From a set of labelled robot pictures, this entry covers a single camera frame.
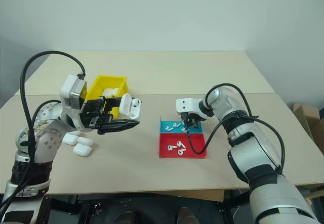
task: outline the white wall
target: white wall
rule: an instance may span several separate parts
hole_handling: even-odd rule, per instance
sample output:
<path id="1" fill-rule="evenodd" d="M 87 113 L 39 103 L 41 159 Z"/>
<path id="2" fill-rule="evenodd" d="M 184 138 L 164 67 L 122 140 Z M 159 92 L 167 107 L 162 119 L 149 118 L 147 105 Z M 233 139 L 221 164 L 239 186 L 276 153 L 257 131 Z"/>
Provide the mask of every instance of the white wall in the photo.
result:
<path id="1" fill-rule="evenodd" d="M 35 48 L 247 50 L 286 102 L 324 106 L 324 0 L 0 0 L 0 12 L 0 33 Z"/>
<path id="2" fill-rule="evenodd" d="M 26 61 L 38 53 L 30 48 L 0 36 L 0 108 L 19 88 L 20 73 Z M 27 71 L 26 80 L 48 56 L 38 58 Z"/>

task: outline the beige table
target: beige table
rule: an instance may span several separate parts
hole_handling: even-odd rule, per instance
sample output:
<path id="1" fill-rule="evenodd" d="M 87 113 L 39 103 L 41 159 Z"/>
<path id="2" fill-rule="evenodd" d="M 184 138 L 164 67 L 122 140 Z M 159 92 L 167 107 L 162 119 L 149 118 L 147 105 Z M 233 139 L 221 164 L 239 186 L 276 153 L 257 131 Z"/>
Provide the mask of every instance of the beige table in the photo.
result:
<path id="1" fill-rule="evenodd" d="M 247 94 L 253 113 L 281 133 L 286 145 L 284 173 L 292 183 L 324 183 L 324 173 L 318 167 L 324 164 L 323 155 L 244 51 L 69 53 L 84 64 L 88 87 L 98 74 L 127 76 L 130 93 L 139 94 L 143 100 L 141 124 L 104 136 L 88 134 L 96 145 L 87 158 L 74 155 L 71 146 L 62 146 L 53 164 L 50 193 L 199 190 L 187 195 L 194 196 L 208 190 L 205 195 L 219 193 L 217 197 L 221 200 L 223 189 L 247 187 L 236 178 L 228 163 L 230 146 L 223 129 L 215 134 L 206 159 L 158 158 L 159 117 L 178 120 L 177 98 L 188 96 L 183 94 L 205 94 L 211 86 L 222 82 L 237 84 Z M 44 100 L 59 98 L 67 74 L 76 72 L 79 68 L 69 59 L 50 56 L 26 83 L 31 112 Z M 14 161 L 14 140 L 25 126 L 18 96 L 0 110 L 0 117 L 3 192 Z M 206 138 L 216 123 L 216 119 L 203 122 Z M 267 132 L 279 150 L 277 139 Z"/>
<path id="2" fill-rule="evenodd" d="M 138 95 L 205 94 L 219 83 L 238 85 L 244 93 L 274 93 L 244 51 L 233 52 L 68 52 L 86 69 L 88 88 L 100 75 L 127 76 Z M 57 95 L 78 65 L 50 55 L 26 83 L 27 95 Z"/>
<path id="3" fill-rule="evenodd" d="M 276 94 L 246 94 L 254 114 L 273 125 L 286 145 L 284 174 L 296 185 L 324 183 L 324 157 L 311 141 L 288 107 Z M 62 145 L 51 172 L 52 194 L 104 193 L 159 190 L 197 190 L 246 188 L 227 160 L 230 146 L 221 128 L 214 136 L 206 159 L 159 159 L 159 118 L 176 120 L 175 100 L 199 95 L 142 95 L 141 123 L 133 129 L 104 136 L 95 131 L 87 137 L 95 141 L 93 152 L 83 158 Z M 58 96 L 28 96 L 33 112 L 44 100 Z M 1 190 L 14 161 L 15 137 L 25 125 L 20 98 L 13 97 L 0 111 L 1 116 Z M 202 123 L 205 137 L 217 123 L 215 118 Z M 277 139 L 266 132 L 280 152 Z"/>

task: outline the yellow bin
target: yellow bin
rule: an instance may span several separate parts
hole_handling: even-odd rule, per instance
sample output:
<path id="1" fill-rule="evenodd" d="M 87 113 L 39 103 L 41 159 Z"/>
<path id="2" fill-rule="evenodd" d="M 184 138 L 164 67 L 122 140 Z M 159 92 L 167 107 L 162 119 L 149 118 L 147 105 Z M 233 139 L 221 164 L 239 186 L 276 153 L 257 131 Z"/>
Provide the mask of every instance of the yellow bin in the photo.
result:
<path id="1" fill-rule="evenodd" d="M 118 92 L 115 97 L 122 97 L 125 93 L 128 92 L 126 80 L 127 77 L 122 76 L 99 75 L 89 89 L 86 99 L 98 99 L 100 96 L 102 96 L 102 93 L 106 88 L 116 87 L 118 87 Z M 110 113 L 114 118 L 117 118 L 119 115 L 119 108 L 113 108 Z"/>

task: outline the blue tray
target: blue tray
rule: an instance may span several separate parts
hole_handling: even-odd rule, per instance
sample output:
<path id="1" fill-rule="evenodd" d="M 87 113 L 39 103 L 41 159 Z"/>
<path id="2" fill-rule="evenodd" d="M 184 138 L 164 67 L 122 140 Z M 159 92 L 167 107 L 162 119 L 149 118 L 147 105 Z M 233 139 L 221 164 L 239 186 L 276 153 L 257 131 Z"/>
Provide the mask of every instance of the blue tray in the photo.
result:
<path id="1" fill-rule="evenodd" d="M 173 123 L 177 123 L 177 124 L 181 124 L 181 125 L 178 128 L 174 128 L 171 131 L 167 131 L 166 126 L 171 128 L 171 127 L 173 127 Z M 199 126 L 199 128 L 194 128 L 193 126 L 190 126 L 189 127 L 190 133 L 202 133 L 203 128 L 202 128 L 200 122 L 198 122 L 198 126 Z M 183 128 L 183 127 L 184 127 L 184 125 L 183 125 L 182 121 L 162 121 L 162 120 L 160 120 L 160 132 L 161 133 L 186 133 L 186 132 L 181 131 L 181 128 Z"/>

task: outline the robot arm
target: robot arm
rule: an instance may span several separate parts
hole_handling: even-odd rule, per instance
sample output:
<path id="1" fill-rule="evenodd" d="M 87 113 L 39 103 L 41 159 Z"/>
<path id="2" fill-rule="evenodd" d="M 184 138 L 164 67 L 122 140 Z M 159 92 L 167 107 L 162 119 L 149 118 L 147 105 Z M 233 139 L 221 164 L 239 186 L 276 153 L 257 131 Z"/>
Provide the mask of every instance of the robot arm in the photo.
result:
<path id="1" fill-rule="evenodd" d="M 61 88 L 61 102 L 48 102 L 38 111 L 34 122 L 35 154 L 29 164 L 28 128 L 22 129 L 16 139 L 18 151 L 8 180 L 1 205 L 0 222 L 47 223 L 50 213 L 50 198 L 44 194 L 49 190 L 52 163 L 62 139 L 67 132 L 79 130 L 89 132 L 94 129 L 102 135 L 107 132 L 122 131 L 139 124 L 138 120 L 114 120 L 109 112 L 114 107 L 122 107 L 130 118 L 139 116 L 141 101 L 129 94 L 122 98 L 86 101 L 87 84 L 77 76 L 69 75 Z M 27 173 L 26 183 L 15 195 L 7 210 L 6 202 Z"/>
<path id="2" fill-rule="evenodd" d="M 274 146 L 231 90 L 219 87 L 207 100 L 178 99 L 176 109 L 187 126 L 213 115 L 223 121 L 232 147 L 227 157 L 236 176 L 250 186 L 255 223 L 319 223 L 300 192 L 282 175 Z"/>

